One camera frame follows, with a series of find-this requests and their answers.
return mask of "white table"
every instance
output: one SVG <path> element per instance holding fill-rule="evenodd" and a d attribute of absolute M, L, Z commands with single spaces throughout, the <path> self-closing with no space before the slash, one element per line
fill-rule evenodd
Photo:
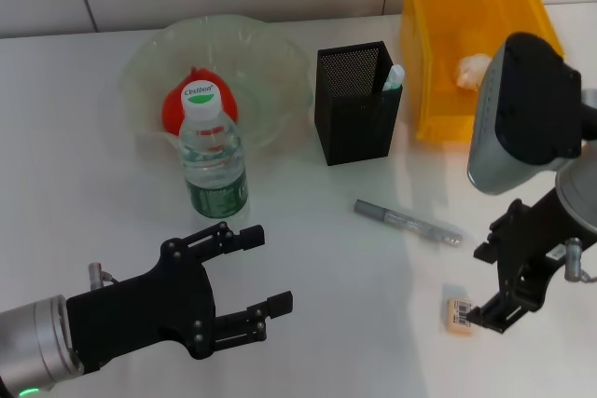
<path fill-rule="evenodd" d="M 548 8 L 568 61 L 597 88 L 597 5 Z M 395 61 L 399 17 L 280 24 L 312 55 L 383 39 Z M 174 151 L 126 128 L 116 81 L 153 32 L 0 41 L 0 309 L 88 288 L 87 264 L 117 279 L 149 270 L 160 244 L 200 225 Z M 265 343 L 203 362 L 162 343 L 63 383 L 63 398 L 561 398 L 593 393 L 597 289 L 559 273 L 545 306 L 503 336 L 446 333 L 451 295 L 497 292 L 495 267 L 473 258 L 514 198 L 553 186 L 538 176 L 501 197 L 467 181 L 467 148 L 409 138 L 405 95 L 391 157 L 328 167 L 314 127 L 248 159 L 251 213 L 267 244 L 206 267 L 218 314 L 292 290 L 295 310 Z M 461 249 L 438 247 L 355 215 L 356 198 L 453 223 Z M 597 251 L 584 257 L 597 272 Z"/>

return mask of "water bottle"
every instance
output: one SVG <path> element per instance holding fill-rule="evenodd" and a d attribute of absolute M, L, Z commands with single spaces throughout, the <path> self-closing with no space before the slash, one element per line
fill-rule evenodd
<path fill-rule="evenodd" d="M 244 151 L 234 122 L 222 109 L 220 90 L 193 81 L 182 92 L 185 121 L 178 134 L 178 158 L 190 200 L 208 218 L 227 218 L 247 202 Z"/>

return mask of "yellow plastic bin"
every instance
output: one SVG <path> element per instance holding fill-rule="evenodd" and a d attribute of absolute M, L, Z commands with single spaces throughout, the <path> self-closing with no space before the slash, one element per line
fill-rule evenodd
<path fill-rule="evenodd" d="M 470 142 L 477 93 L 456 87 L 458 61 L 493 56 L 514 32 L 537 34 L 563 54 L 541 0 L 404 0 L 400 46 L 418 139 Z"/>

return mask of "pen holder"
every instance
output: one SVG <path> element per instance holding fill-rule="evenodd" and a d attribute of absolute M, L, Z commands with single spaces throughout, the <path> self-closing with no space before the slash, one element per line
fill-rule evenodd
<path fill-rule="evenodd" d="M 327 165 L 388 155 L 402 95 L 382 91 L 392 65 L 383 42 L 317 52 L 315 127 Z"/>

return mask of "bottle label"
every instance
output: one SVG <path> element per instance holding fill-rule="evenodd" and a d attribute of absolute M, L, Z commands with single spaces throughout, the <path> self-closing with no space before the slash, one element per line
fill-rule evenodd
<path fill-rule="evenodd" d="M 187 188 L 195 210 L 208 218 L 227 218 L 234 215 L 249 197 L 245 171 L 232 184 L 221 188 L 202 188 L 189 181 Z"/>

